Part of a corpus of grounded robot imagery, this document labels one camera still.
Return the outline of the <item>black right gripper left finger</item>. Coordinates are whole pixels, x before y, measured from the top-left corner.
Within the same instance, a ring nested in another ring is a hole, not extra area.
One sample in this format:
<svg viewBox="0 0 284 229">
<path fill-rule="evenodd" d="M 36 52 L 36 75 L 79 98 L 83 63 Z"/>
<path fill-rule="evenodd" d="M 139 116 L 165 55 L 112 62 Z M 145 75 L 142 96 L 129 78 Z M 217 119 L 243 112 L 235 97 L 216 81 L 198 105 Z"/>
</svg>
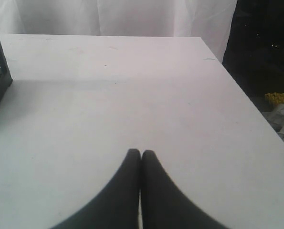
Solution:
<svg viewBox="0 0 284 229">
<path fill-rule="evenodd" d="M 108 184 L 55 229 L 137 229 L 141 154 L 129 149 Z"/>
</svg>

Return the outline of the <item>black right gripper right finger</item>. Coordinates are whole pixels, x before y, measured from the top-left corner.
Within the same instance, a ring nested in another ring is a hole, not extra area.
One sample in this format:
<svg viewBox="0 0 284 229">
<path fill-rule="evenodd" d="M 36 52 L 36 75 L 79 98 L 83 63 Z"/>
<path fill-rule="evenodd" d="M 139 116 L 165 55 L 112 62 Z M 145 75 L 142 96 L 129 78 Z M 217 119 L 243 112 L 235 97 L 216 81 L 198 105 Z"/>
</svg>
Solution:
<svg viewBox="0 0 284 229">
<path fill-rule="evenodd" d="M 151 150 L 142 155 L 141 210 L 145 229 L 226 228 L 181 192 Z"/>
</svg>

